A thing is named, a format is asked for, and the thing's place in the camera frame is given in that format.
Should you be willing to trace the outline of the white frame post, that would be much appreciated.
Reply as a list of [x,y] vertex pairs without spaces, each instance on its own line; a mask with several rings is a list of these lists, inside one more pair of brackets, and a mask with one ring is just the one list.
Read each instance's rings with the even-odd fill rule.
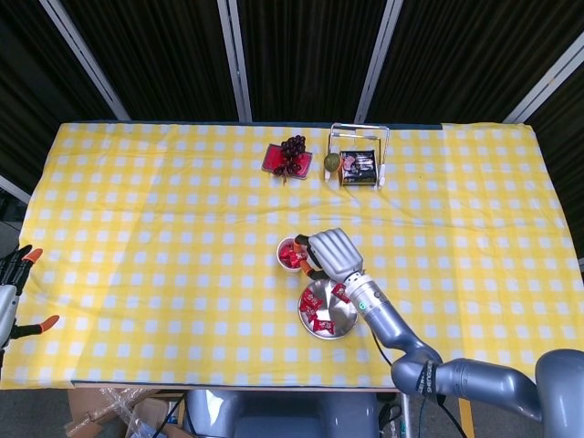
[[385,63],[385,58],[391,45],[393,33],[400,17],[402,5],[403,0],[386,1],[354,118],[356,124],[363,124],[367,119],[370,104],[377,88],[381,71]]
[[31,200],[31,194],[25,192],[17,185],[13,184],[9,180],[7,180],[4,176],[0,175],[0,188],[4,191],[10,193],[14,196],[17,200],[22,203],[29,204]]
[[253,121],[237,0],[216,0],[238,119]]
[[584,31],[515,105],[503,122],[505,124],[526,122],[583,63]]
[[104,99],[117,120],[129,121],[131,117],[125,109],[118,93],[110,84],[105,72],[95,59],[77,26],[72,21],[60,0],[37,0],[45,10],[58,33],[63,37],[90,81]]

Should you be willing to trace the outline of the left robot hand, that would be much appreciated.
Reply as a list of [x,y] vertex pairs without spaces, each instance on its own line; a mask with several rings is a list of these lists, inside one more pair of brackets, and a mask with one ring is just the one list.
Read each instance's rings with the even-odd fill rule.
[[42,256],[42,248],[26,245],[0,259],[0,357],[13,339],[40,335],[59,320],[53,315],[41,323],[18,326],[16,312],[32,266]]

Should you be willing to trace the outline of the dark red grape bunch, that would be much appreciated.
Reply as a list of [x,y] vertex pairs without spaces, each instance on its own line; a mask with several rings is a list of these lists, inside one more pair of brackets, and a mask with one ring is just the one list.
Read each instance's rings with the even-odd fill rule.
[[281,177],[283,183],[289,176],[299,176],[302,169],[300,161],[306,151],[306,138],[296,135],[281,143],[281,160],[272,173]]

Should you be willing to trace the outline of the white paper cup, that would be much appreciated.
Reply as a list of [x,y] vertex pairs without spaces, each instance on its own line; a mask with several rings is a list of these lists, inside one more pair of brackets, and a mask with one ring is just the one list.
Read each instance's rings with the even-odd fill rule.
[[284,239],[283,239],[283,240],[282,240],[282,241],[281,241],[281,242],[278,244],[278,246],[277,246],[277,249],[276,249],[276,260],[277,260],[277,262],[278,262],[278,263],[280,264],[280,266],[281,266],[281,267],[282,267],[284,270],[286,270],[287,272],[294,272],[294,273],[296,273],[296,272],[300,271],[300,270],[301,270],[301,268],[298,268],[298,269],[290,269],[290,268],[286,267],[286,266],[285,266],[285,265],[282,263],[282,261],[280,260],[280,257],[278,256],[278,249],[279,249],[279,247],[282,245],[282,243],[283,243],[283,242],[285,242],[286,240],[293,240],[293,241],[294,241],[294,243],[295,243],[295,249],[296,249],[297,253],[302,253],[302,252],[305,252],[305,253],[307,253],[307,252],[306,252],[306,251],[303,249],[303,247],[302,247],[300,244],[297,244],[297,243],[295,242],[295,238],[294,238],[294,237],[286,237],[286,238],[284,238]]

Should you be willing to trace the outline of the yellow white checkered tablecloth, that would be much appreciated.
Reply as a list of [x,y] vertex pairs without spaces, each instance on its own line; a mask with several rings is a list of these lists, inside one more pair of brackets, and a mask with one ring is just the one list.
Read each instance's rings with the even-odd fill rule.
[[303,180],[262,168],[293,128],[61,126],[20,241],[43,249],[0,389],[75,383],[387,388],[367,325],[334,340],[301,325],[308,280],[286,237],[343,229],[413,331],[444,360],[532,374],[584,350],[584,284],[568,225],[526,125],[391,133],[381,188],[325,180],[329,133],[303,128]]

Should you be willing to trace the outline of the red rectangular tray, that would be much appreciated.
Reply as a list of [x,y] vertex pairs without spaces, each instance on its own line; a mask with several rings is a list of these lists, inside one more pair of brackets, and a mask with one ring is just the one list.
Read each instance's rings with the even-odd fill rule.
[[[282,147],[270,143],[266,148],[266,154],[263,159],[261,169],[264,172],[272,173],[275,168],[281,166],[283,163],[284,156],[282,152]],[[308,177],[310,165],[312,163],[312,153],[308,151],[302,153],[297,158],[296,163],[299,166],[297,172],[290,172],[287,175],[287,177],[299,180],[306,180]]]

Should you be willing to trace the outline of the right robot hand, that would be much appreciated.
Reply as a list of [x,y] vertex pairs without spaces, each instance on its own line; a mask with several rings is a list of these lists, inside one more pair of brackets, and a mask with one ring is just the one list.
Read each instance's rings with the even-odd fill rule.
[[295,242],[308,253],[313,269],[302,271],[312,280],[331,279],[344,284],[354,275],[363,275],[363,258],[340,228],[314,235],[297,235]]

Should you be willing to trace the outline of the brown cardboard box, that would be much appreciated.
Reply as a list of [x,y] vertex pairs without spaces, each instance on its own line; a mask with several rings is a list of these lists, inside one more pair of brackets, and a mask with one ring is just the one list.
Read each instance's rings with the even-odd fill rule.
[[139,438],[152,436],[166,418],[183,420],[183,393],[159,391],[148,388],[80,388],[68,390],[72,416],[65,426],[67,438],[97,438],[105,424],[120,420],[126,427],[126,438],[136,434]]

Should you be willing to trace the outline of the black tin box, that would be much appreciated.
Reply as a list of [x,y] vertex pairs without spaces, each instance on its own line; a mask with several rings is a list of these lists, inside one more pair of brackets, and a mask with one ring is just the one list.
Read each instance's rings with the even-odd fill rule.
[[340,182],[342,185],[374,186],[378,182],[378,168],[374,150],[342,151],[340,158]]

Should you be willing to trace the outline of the grey robot torso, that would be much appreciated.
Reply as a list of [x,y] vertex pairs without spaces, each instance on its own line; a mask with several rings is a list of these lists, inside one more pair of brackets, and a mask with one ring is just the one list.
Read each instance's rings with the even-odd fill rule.
[[379,438],[372,392],[187,392],[184,428],[198,438]]

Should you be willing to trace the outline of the round steel plate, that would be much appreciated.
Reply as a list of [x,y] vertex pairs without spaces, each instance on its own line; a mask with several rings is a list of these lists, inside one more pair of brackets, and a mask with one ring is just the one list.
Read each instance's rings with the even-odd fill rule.
[[306,288],[310,289],[317,298],[322,300],[322,305],[317,310],[318,319],[332,320],[335,322],[335,334],[329,335],[327,332],[314,332],[312,330],[313,322],[308,322],[306,317],[300,312],[300,298],[297,302],[297,313],[300,322],[304,328],[314,337],[325,340],[340,339],[348,335],[358,319],[357,309],[350,303],[346,304],[337,300],[332,294],[331,290],[336,285],[332,280],[320,279],[312,281]]

